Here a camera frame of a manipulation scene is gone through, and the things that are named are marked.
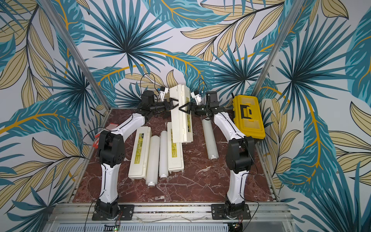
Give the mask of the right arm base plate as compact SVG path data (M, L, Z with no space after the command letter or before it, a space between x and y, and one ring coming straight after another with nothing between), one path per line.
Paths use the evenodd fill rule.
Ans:
M247 204L211 204L213 220L251 219L251 211Z

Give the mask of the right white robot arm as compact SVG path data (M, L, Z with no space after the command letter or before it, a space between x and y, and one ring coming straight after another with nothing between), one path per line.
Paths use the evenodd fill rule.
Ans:
M263 139L264 128L257 97L238 95L232 101L234 118L219 105L215 91L206 94L206 102L198 91L190 94L194 102L185 103L179 110L196 116L206 116L219 127L228 142L226 164L231 172L230 185L223 213L236 218L244 213L244 188L252 165L255 163L255 143Z

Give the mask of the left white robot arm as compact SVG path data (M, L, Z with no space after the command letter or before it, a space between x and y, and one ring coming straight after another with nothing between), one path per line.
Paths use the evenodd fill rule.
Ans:
M146 90L141 96L141 103L131 117L112 131L103 130L99 136L98 156L102 168L101 191L95 204L95 212L106 218L119 214L118 173L125 157L125 141L138 128L147 123L155 113L170 111L179 105L179 101L170 98L155 101L155 93Z

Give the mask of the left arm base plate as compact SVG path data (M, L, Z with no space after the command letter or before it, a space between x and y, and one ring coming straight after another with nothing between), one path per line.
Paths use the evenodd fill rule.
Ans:
M130 221L132 220L134 205L115 205L112 207L95 206L92 216L93 221Z

